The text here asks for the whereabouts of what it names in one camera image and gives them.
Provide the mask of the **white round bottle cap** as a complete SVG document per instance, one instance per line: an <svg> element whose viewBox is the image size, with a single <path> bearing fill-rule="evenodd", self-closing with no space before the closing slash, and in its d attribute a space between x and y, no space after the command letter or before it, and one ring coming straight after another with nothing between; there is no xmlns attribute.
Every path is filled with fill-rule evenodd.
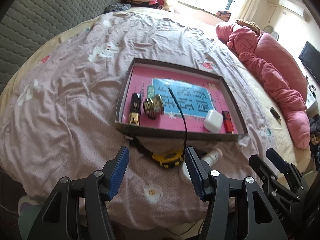
<svg viewBox="0 0 320 240"><path fill-rule="evenodd" d="M185 161L181 164L178 175L185 184L192 185L191 177Z"/></svg>

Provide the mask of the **small white pill bottle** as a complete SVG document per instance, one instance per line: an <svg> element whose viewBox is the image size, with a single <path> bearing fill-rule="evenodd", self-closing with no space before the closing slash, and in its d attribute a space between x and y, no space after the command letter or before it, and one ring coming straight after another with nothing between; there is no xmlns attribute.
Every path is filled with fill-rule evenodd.
<svg viewBox="0 0 320 240"><path fill-rule="evenodd" d="M213 167L222 158L222 156L222 151L219 148L214 148L202 157L202 160L206 161L210 167Z"/></svg>

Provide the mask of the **black and yellow wristwatch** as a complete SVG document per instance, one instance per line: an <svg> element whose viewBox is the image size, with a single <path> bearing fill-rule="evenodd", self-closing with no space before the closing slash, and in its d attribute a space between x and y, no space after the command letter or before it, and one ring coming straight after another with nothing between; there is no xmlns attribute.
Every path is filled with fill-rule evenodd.
<svg viewBox="0 0 320 240"><path fill-rule="evenodd" d="M137 151L148 158L150 158L152 161L154 161L157 165L164 169L170 169L175 168L178 165L181 165L184 161L184 154L186 149L186 143L187 143L187 124L185 121L184 114L182 112L182 109L176 99L176 96L174 95L171 88L168 88L169 93L171 94L171 97L173 98L174 102L176 103L176 106L178 110L180 111L184 127L185 127L185 133L184 133L184 141L183 141L183 150L175 151L175 152L169 152L163 155L155 154L145 148L140 141L136 137L128 137L128 141L130 146L137 149Z"/></svg>

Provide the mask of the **white earbuds case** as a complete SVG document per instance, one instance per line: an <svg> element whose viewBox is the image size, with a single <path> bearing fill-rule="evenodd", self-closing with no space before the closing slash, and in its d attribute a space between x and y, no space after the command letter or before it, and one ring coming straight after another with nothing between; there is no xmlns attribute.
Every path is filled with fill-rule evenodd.
<svg viewBox="0 0 320 240"><path fill-rule="evenodd" d="M209 110L204 119L203 125L205 129L211 133L219 133L223 124L223 116L216 110Z"/></svg>

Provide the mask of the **red and black lighter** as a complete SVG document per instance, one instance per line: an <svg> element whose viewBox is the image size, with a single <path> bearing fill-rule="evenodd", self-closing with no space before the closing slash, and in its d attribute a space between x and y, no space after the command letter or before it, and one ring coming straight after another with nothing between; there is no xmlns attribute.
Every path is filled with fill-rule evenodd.
<svg viewBox="0 0 320 240"><path fill-rule="evenodd" d="M234 128L231 120L231 116L229 111L222 111L222 116L223 116L223 124L225 127L225 132L229 134L234 133Z"/></svg>

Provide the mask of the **shiny metal ring fitting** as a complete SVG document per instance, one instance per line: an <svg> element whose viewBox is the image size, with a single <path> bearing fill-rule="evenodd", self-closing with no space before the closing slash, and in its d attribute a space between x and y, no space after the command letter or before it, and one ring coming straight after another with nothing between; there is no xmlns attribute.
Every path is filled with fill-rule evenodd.
<svg viewBox="0 0 320 240"><path fill-rule="evenodd" d="M151 119L156 120L157 116L164 114L164 104L162 97L156 94L153 98L147 98L143 102L143 109L145 115Z"/></svg>

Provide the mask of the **small black clip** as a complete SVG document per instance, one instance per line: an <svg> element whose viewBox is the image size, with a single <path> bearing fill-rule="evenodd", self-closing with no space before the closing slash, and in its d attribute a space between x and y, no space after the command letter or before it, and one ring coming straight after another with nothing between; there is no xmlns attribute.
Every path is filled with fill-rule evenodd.
<svg viewBox="0 0 320 240"><path fill-rule="evenodd" d="M206 151L203 151L203 150L200 150L200 149L197 149L197 148L194 148L194 151L196 153L196 155L198 156L199 159L201 159L202 157L204 157L207 152Z"/></svg>

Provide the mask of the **pink and blue book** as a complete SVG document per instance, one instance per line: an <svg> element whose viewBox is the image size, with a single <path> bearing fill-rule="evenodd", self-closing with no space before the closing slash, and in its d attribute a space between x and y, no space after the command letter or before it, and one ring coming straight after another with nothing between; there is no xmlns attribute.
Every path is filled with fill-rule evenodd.
<svg viewBox="0 0 320 240"><path fill-rule="evenodd" d="M140 126L183 132L185 127L180 111L168 90L171 88L184 114L187 131L208 133L203 122L207 112L213 109L221 114L222 111L229 111L234 134L240 132L235 123L239 119L235 104L221 77L212 78L207 73L198 75L168 67L134 64L124 86L120 113L123 124L128 124L133 93L140 93L142 100L159 94L163 100L164 114L151 120L141 111Z"/></svg>

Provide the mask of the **pink patterned bed sheet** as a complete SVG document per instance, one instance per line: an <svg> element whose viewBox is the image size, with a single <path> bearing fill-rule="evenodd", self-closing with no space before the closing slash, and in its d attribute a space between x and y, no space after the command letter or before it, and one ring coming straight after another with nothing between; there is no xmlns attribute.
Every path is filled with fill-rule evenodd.
<svg viewBox="0 0 320 240"><path fill-rule="evenodd" d="M153 59L222 76L239 105L248 135L238 142L193 141L221 149L216 168L242 179L254 173L249 156L274 147L294 158L285 126L272 122L271 99L215 36L168 17L124 12L101 16L88 29L50 51L48 59L22 67L1 112L1 167L26 194L44 201L57 181L88 176L127 146L114 117L120 89L133 58Z"/></svg>

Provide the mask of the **grey cardboard box tray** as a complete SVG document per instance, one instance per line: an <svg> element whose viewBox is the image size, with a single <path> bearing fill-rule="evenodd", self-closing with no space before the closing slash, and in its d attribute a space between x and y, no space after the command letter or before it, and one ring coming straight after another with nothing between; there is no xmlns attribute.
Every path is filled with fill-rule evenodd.
<svg viewBox="0 0 320 240"><path fill-rule="evenodd" d="M133 94L140 100L132 101ZM151 120L141 111L130 124L133 103L160 95L164 113ZM116 106L115 127L125 135L238 141L248 135L238 104L223 77L178 64L134 58Z"/></svg>

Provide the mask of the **red pink quilt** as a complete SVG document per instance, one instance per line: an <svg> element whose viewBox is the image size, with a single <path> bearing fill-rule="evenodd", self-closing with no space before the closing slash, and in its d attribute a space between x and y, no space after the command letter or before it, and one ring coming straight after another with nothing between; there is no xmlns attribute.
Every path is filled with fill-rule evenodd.
<svg viewBox="0 0 320 240"><path fill-rule="evenodd" d="M307 81L295 59L271 35L238 23L220 22L217 37L234 51L279 106L297 148L306 150L310 124L306 114Z"/></svg>

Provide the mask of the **black television screen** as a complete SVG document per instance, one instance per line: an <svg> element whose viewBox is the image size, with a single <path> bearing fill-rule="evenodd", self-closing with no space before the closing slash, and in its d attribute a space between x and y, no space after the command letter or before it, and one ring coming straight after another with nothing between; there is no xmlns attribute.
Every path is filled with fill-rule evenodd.
<svg viewBox="0 0 320 240"><path fill-rule="evenodd" d="M320 82L320 52L309 41L306 41L299 57L300 61L319 84Z"/></svg>

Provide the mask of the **white air conditioner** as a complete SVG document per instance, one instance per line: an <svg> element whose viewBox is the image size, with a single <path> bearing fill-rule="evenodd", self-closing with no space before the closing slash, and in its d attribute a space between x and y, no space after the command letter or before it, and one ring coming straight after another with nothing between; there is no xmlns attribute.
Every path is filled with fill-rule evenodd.
<svg viewBox="0 0 320 240"><path fill-rule="evenodd" d="M279 5L298 15L299 17L303 18L305 21L308 18L308 15L305 12L305 10L302 7L296 5L295 3L292 3L291 1L279 0Z"/></svg>

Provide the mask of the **grey quilted headboard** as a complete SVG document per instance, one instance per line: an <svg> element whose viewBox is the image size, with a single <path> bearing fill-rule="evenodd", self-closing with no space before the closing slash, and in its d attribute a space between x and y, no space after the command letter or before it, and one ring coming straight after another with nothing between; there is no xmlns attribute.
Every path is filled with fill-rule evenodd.
<svg viewBox="0 0 320 240"><path fill-rule="evenodd" d="M1 90L42 45L120 0L14 0L1 19Z"/></svg>

